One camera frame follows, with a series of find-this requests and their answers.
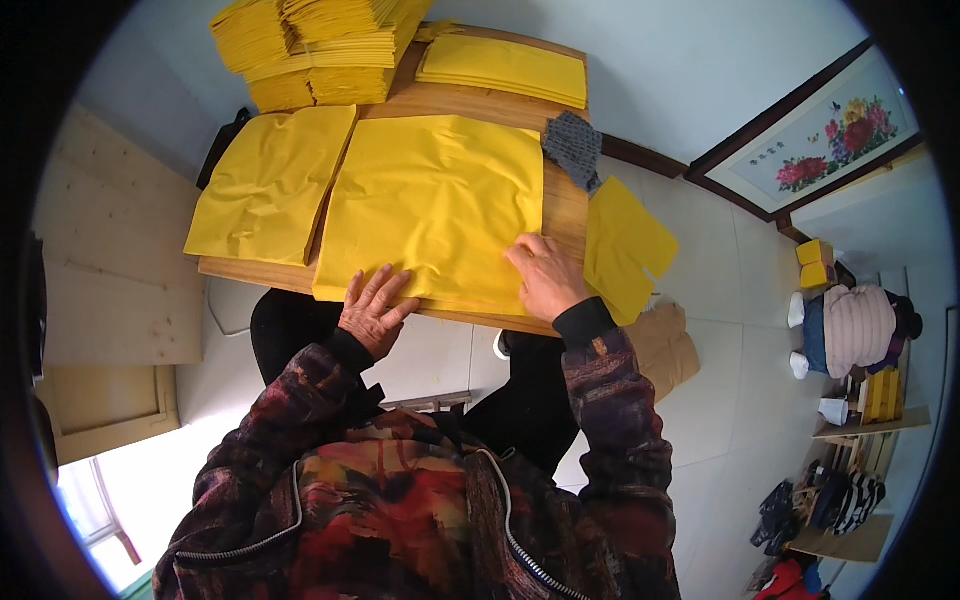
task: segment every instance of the red cloth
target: red cloth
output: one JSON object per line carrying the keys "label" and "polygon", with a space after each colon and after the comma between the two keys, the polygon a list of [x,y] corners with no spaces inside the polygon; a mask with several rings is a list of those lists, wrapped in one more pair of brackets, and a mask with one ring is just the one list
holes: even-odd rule
{"label": "red cloth", "polygon": [[790,560],[774,567],[777,579],[773,585],[754,596],[754,600],[777,598],[777,600],[816,600],[818,594],[810,593],[804,585],[804,571],[797,561]]}

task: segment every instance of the black sleeve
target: black sleeve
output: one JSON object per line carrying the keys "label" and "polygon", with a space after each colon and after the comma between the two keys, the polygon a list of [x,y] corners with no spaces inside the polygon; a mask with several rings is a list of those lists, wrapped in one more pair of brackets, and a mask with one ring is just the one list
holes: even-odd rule
{"label": "black sleeve", "polygon": [[340,327],[333,330],[333,335],[323,343],[323,346],[354,375],[359,375],[373,366],[373,357],[363,344]]}
{"label": "black sleeve", "polygon": [[613,322],[603,299],[594,296],[566,309],[554,320],[553,328],[564,338],[566,345],[571,347],[587,344],[616,329],[616,323]]}

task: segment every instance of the flower painting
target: flower painting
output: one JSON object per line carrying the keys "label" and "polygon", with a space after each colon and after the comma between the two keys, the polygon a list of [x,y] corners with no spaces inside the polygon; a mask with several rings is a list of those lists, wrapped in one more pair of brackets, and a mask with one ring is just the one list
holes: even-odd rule
{"label": "flower painting", "polygon": [[775,175],[780,191],[796,193],[833,175],[897,137],[899,130],[898,126],[890,123],[890,112],[883,109],[883,101],[878,96],[874,96],[870,104],[862,98],[850,100],[843,119],[839,123],[836,119],[830,119],[824,127],[830,156],[791,157],[785,160]]}
{"label": "flower painting", "polygon": [[774,213],[916,134],[900,85],[875,49],[706,175]]}

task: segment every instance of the picture frame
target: picture frame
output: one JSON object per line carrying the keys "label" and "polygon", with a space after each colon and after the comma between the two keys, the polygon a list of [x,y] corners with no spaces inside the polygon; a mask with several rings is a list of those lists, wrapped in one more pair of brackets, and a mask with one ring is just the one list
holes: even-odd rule
{"label": "picture frame", "polygon": [[921,141],[900,83],[867,39],[694,160],[684,177],[769,223]]}

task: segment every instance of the jacket zipper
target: jacket zipper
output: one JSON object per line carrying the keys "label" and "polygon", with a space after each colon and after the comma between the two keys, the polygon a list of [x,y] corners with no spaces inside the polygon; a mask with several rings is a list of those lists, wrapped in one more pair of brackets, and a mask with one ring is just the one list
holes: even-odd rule
{"label": "jacket zipper", "polygon": [[513,500],[510,498],[510,486],[507,485],[507,478],[503,476],[503,471],[500,470],[500,465],[496,463],[496,460],[487,450],[483,448],[477,449],[477,452],[482,452],[490,459],[491,464],[493,465],[493,470],[496,471],[497,476],[500,479],[500,488],[503,490],[504,505],[505,505],[505,516],[504,516],[504,529],[507,534],[507,542],[510,544],[511,550],[514,552],[514,557],[523,563],[527,570],[533,574],[546,588],[551,589],[559,593],[560,595],[566,596],[567,598],[573,598],[574,600],[589,600],[584,594],[570,589],[564,584],[560,583],[556,579],[550,576],[543,567],[537,564],[536,561],[530,556],[530,554],[523,549],[523,546],[520,545],[520,542],[516,541],[514,538],[514,533],[510,530],[510,515],[514,509]]}
{"label": "jacket zipper", "polygon": [[293,475],[291,476],[291,485],[293,487],[293,496],[294,496],[294,507],[297,511],[297,522],[295,522],[290,527],[287,527],[281,532],[277,532],[272,536],[266,538],[265,540],[258,541],[249,546],[244,546],[242,548],[237,548],[236,550],[229,550],[227,552],[176,552],[174,553],[174,558],[186,559],[188,561],[223,561],[227,559],[236,559],[239,557],[247,556],[253,554],[258,550],[286,538],[290,534],[297,531],[300,526],[303,524],[303,508],[300,505],[300,488],[297,482],[297,465],[300,464],[300,461],[296,461],[293,466]]}

